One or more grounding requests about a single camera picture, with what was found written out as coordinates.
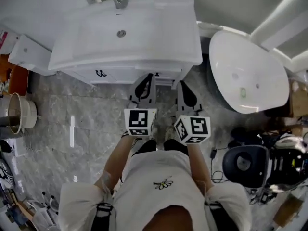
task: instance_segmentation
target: marker cube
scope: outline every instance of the marker cube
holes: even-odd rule
[[[180,115],[174,128],[185,144],[200,144],[211,136],[209,117]]]
[[[157,109],[124,109],[125,128],[130,135],[149,136]]]

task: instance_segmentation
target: white sink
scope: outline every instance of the white sink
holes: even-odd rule
[[[113,1],[70,12],[58,37],[49,69],[87,64],[125,67],[157,63],[193,66],[202,62],[193,0],[129,0],[125,9]]]
[[[217,32],[209,59],[217,87],[235,111],[248,114],[287,102],[289,82],[283,65],[248,39]]]

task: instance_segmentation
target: white bucket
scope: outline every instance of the white bucket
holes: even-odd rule
[[[11,96],[9,103],[9,122],[13,133],[19,133],[22,128],[32,128],[37,121],[37,108],[32,101],[21,97],[18,93]]]

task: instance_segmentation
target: black strap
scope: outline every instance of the black strap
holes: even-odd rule
[[[205,205],[210,206],[210,210],[212,212],[218,231],[239,231],[237,225],[228,215],[221,203],[216,202],[210,205],[208,203],[205,203]]]
[[[129,135],[129,133],[128,133],[127,131],[125,131],[125,132],[122,134],[121,138],[123,138],[124,136],[128,136],[128,135]]]
[[[94,218],[91,231],[109,230],[109,220],[113,206],[109,203],[100,203],[96,209],[97,214]]]

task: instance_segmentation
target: white wall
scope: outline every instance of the white wall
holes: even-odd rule
[[[87,0],[0,0],[0,24],[51,50],[63,14],[86,5]]]
[[[283,0],[270,16],[251,34],[251,40],[263,48],[271,50],[284,43],[283,51],[288,57],[302,53],[308,48],[306,43],[288,42],[308,28],[308,0]]]

